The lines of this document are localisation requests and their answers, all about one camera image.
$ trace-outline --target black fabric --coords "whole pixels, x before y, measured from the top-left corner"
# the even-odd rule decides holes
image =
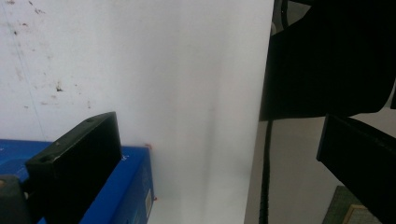
[[[317,1],[273,35],[260,119],[380,110],[396,76],[395,8],[392,1]]]

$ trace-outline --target black plastic part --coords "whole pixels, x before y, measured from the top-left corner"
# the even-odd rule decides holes
[[[313,6],[316,0],[290,0],[291,2],[300,3],[308,6]]]
[[[288,4],[289,4],[289,0],[282,0],[282,5],[280,7],[280,18],[282,20],[283,29],[286,29],[289,27]]]
[[[33,217],[78,223],[120,158],[116,113],[82,121],[25,163]]]
[[[0,223],[32,223],[20,180],[15,175],[0,175]]]
[[[382,223],[396,223],[396,139],[361,121],[326,117],[318,161]]]

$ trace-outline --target white backdrop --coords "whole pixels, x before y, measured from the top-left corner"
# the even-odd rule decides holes
[[[0,138],[116,111],[150,143],[150,223],[242,223],[272,0],[0,3]]]

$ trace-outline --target blue box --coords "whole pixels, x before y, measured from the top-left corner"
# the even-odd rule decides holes
[[[49,142],[0,139],[0,175],[28,178],[24,163]],[[122,160],[80,223],[146,224],[154,201],[148,147],[122,147]]]

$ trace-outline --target black cable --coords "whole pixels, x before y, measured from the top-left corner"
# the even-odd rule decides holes
[[[259,224],[268,224],[268,200],[270,189],[270,147],[273,121],[268,120],[264,145],[264,165],[262,167],[262,195],[260,200]]]

